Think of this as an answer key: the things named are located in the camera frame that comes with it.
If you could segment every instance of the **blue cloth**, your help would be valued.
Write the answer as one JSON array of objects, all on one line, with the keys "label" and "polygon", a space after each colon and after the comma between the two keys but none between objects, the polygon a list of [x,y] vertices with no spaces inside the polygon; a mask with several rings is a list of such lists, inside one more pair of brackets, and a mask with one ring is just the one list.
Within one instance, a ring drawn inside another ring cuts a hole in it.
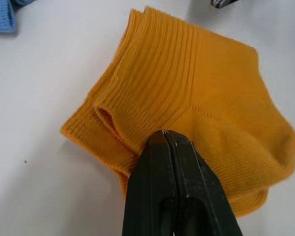
[{"label": "blue cloth", "polygon": [[34,0],[0,0],[0,32],[15,32],[14,6],[24,6]]}]

